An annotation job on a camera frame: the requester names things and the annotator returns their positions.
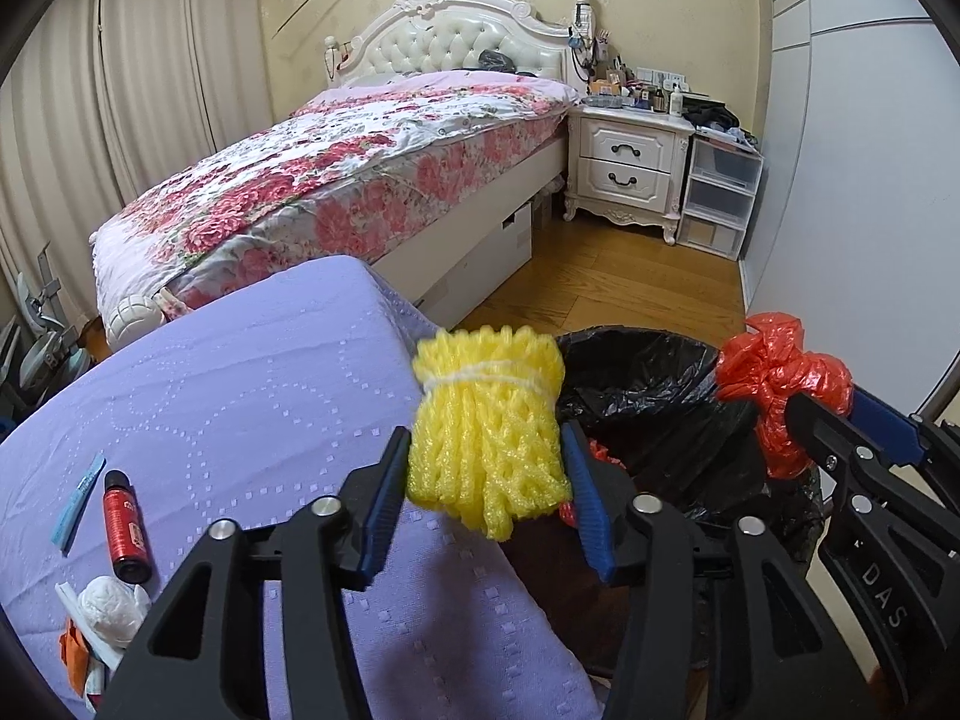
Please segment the red plastic bag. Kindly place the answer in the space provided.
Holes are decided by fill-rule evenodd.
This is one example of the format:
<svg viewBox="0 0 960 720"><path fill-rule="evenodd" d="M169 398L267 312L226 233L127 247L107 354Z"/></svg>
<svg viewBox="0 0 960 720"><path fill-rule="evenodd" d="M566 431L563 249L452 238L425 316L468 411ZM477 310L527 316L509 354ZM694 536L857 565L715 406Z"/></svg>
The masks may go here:
<svg viewBox="0 0 960 720"><path fill-rule="evenodd" d="M853 411L853 374L841 359L804 349L804 325L784 312L745 319L745 332L719 351L715 379L721 401L750 401L758 410L757 434L773 479L797 478L811 461L789 437L786 406L793 395L811 395L835 415Z"/></svg>

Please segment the yellow foam fruit net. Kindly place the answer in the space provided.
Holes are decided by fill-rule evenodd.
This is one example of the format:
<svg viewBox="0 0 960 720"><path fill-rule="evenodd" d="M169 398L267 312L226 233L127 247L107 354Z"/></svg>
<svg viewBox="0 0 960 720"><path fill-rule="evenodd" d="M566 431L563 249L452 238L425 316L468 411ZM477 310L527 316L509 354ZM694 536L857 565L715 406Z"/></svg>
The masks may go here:
<svg viewBox="0 0 960 720"><path fill-rule="evenodd" d="M555 406L565 363L532 328L439 330L416 345L407 497L493 541L571 500Z"/></svg>

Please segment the purple table cloth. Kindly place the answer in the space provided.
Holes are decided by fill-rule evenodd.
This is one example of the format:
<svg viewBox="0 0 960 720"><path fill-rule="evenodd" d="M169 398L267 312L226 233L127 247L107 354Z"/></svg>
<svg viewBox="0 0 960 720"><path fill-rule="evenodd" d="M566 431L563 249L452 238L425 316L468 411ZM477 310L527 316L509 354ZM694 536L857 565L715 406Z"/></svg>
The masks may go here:
<svg viewBox="0 0 960 720"><path fill-rule="evenodd" d="M2 445L2 606L68 717L59 585L109 572L92 500L68 551L52 532L94 460L132 481L156 575L218 518L286 520L381 455L421 397L430 322L363 263L316 260L229 294L110 355ZM345 600L379 718L594 718L589 678L498 544L405 507L373 585Z"/></svg>

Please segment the white under-bed box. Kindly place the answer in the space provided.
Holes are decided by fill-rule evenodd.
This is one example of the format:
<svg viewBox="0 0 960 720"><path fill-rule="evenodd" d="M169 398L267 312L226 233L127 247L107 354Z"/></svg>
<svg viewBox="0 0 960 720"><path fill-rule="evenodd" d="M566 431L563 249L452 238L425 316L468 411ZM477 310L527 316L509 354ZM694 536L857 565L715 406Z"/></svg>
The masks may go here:
<svg viewBox="0 0 960 720"><path fill-rule="evenodd" d="M454 328L530 259L530 203L524 203L457 262L416 307L439 327Z"/></svg>

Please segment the white plastic drawer unit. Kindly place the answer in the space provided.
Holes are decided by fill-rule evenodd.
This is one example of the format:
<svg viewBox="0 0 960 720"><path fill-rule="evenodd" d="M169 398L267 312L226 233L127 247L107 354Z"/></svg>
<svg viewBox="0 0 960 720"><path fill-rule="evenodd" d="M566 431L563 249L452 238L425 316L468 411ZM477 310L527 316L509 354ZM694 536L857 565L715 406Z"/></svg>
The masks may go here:
<svg viewBox="0 0 960 720"><path fill-rule="evenodd" d="M763 156L752 145L698 132L686 168L677 242L737 260L754 216L761 177Z"/></svg>

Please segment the white crumpled tissue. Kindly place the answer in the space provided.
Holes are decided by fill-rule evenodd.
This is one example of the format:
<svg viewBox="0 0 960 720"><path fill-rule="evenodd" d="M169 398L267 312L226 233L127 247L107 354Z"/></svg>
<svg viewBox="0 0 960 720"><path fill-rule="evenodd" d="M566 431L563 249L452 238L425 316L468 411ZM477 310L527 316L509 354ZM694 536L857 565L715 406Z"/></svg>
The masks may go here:
<svg viewBox="0 0 960 720"><path fill-rule="evenodd" d="M125 650L148 616L151 600L140 585L101 575L80 592L78 608L99 639L114 649Z"/></svg>

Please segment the white rolled paper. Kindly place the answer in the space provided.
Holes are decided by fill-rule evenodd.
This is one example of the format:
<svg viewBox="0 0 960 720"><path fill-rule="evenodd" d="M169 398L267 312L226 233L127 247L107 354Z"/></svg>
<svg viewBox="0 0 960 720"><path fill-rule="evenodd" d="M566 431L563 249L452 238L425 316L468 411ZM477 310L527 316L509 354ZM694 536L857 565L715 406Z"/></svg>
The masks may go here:
<svg viewBox="0 0 960 720"><path fill-rule="evenodd" d="M80 606L78 595L70 583L57 583L57 585L55 585L55 593L57 593L60 603L64 605L68 617L70 617L71 621L75 622L75 626L80 629L82 636L91 647L91 650L93 650L96 658L101 660L109 671L116 671L121 664L122 656L124 656L124 651L121 647L116 647L109 637L104 637L104 635L89 622L82 606Z"/></svg>

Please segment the blue paper packet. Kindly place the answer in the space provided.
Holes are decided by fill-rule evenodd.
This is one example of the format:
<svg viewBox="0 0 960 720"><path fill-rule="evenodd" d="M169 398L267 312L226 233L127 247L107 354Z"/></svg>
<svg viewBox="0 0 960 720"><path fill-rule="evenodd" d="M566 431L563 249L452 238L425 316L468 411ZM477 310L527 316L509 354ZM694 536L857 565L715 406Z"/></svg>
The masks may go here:
<svg viewBox="0 0 960 720"><path fill-rule="evenodd" d="M71 489L70 496L68 496L64 508L60 511L59 518L57 518L55 527L53 527L52 535L50 535L50 541L52 541L53 546L59 550L62 556L70 553L78 523L82 520L89 496L93 493L94 484L98 481L99 475L103 472L105 466L106 457L103 452L99 452L99 454L93 458L91 465L86 468L80 481L76 483L75 488Z"/></svg>

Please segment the white nightstand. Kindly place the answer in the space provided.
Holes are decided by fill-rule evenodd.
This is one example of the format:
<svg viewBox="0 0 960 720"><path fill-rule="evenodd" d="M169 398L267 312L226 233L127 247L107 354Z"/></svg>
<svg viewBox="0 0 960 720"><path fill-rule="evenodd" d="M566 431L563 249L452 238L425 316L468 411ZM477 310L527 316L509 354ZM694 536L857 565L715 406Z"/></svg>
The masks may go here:
<svg viewBox="0 0 960 720"><path fill-rule="evenodd" d="M585 104L566 121L563 220L584 211L615 226L658 227L674 245L695 129L683 117Z"/></svg>

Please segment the white printed sachet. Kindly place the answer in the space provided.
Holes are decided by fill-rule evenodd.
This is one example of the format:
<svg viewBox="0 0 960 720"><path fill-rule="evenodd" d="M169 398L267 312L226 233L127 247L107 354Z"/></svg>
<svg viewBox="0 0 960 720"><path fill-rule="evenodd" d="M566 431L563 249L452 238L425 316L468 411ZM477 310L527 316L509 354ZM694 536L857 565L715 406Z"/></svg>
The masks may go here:
<svg viewBox="0 0 960 720"><path fill-rule="evenodd" d="M83 700L88 710L96 712L99 702L103 699L104 688L106 687L107 670L102 661L98 658L91 658L88 661L88 672L86 673L85 684L83 684Z"/></svg>

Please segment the floral pink bedspread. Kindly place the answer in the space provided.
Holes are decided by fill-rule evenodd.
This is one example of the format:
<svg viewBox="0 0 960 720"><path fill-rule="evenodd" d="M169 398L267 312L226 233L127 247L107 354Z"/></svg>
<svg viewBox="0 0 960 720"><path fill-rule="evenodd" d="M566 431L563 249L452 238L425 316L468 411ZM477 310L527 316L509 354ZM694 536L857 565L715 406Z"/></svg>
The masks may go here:
<svg viewBox="0 0 960 720"><path fill-rule="evenodd" d="M96 304L177 319L325 255L377 262L555 135L566 83L498 71L327 89L149 188L91 236Z"/></svg>

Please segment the orange crumpled wrapper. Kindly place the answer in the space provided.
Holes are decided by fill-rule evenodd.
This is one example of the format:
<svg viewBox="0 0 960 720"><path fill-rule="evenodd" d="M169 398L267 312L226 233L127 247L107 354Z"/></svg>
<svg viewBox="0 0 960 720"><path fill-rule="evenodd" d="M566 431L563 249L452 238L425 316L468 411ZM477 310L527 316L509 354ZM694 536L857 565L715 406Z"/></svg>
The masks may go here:
<svg viewBox="0 0 960 720"><path fill-rule="evenodd" d="M68 684L83 697L89 671L89 649L82 631L71 617L65 621L64 632L59 635L59 653L67 672Z"/></svg>

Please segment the grey office chair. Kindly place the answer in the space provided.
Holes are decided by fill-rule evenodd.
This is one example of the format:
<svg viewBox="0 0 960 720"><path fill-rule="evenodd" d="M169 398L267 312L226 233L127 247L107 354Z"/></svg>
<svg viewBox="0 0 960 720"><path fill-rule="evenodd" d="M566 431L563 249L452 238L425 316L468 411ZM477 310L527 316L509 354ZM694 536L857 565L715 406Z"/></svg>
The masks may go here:
<svg viewBox="0 0 960 720"><path fill-rule="evenodd" d="M16 275L18 316L2 330L2 421L18 424L93 367L80 333L60 304L62 285L50 268L49 244L37 254L41 288Z"/></svg>

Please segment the bed with white headboard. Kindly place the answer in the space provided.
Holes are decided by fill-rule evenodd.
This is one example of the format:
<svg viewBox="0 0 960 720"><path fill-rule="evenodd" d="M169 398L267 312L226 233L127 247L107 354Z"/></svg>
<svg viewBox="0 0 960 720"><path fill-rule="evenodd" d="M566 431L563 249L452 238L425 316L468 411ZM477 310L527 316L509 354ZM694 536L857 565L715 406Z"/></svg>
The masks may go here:
<svg viewBox="0 0 960 720"><path fill-rule="evenodd" d="M332 75L327 89L385 85L433 71L483 70L550 78L571 86L578 99L583 91L568 33L517 0L397 0L351 43L331 44L327 65ZM358 260L416 304L517 208L530 203L532 215L537 203L560 190L568 112L555 135L519 166L377 262ZM146 298L124 299L112 316L101 319L110 348L174 320L158 301Z"/></svg>

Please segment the beige curtains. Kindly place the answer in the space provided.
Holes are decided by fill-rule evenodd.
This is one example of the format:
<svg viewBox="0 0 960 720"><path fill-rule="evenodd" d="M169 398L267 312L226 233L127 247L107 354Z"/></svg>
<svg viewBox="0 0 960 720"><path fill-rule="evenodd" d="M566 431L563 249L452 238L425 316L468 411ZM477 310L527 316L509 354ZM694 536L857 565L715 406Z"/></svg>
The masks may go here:
<svg viewBox="0 0 960 720"><path fill-rule="evenodd" d="M3 275L49 255L86 325L91 234L273 121L259 0L53 0L2 85Z"/></svg>

